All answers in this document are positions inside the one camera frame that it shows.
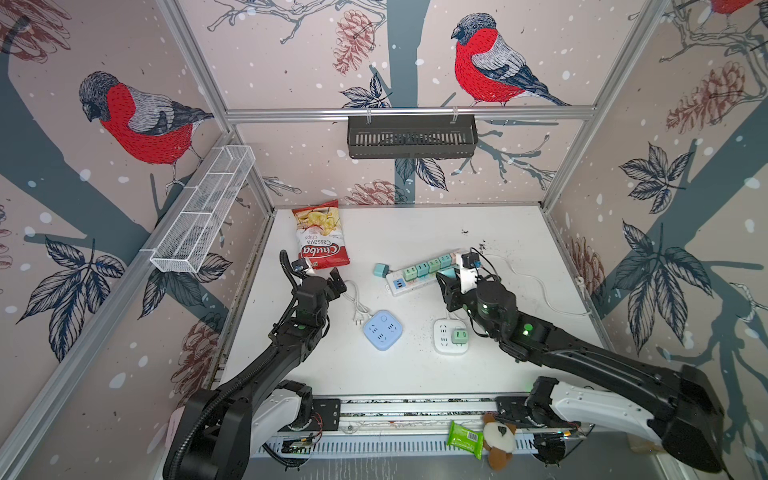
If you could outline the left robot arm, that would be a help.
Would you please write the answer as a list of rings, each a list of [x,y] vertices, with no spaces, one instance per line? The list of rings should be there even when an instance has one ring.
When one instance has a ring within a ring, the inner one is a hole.
[[[285,377],[305,361],[330,329],[329,304],[347,292],[339,270],[328,277],[298,271],[282,250],[279,261],[291,283],[291,300],[269,332],[270,344],[254,361],[214,390],[187,401],[163,467],[164,479],[240,479],[251,457],[253,419],[283,385],[300,405],[311,388]]]

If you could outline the blue cube power socket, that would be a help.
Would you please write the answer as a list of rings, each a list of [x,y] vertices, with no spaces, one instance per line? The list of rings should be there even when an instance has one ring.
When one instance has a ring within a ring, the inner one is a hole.
[[[364,325],[367,340],[379,351],[391,348],[402,336],[400,321],[389,311],[377,311]]]

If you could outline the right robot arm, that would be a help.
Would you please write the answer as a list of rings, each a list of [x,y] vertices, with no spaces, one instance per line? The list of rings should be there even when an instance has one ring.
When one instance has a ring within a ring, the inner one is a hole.
[[[463,309],[499,348],[517,361],[561,370],[649,412],[644,426],[682,463],[708,473],[724,470],[724,408],[707,375],[690,365],[654,366],[585,342],[554,324],[521,312],[516,296],[490,277],[467,292],[438,274],[448,311]]]

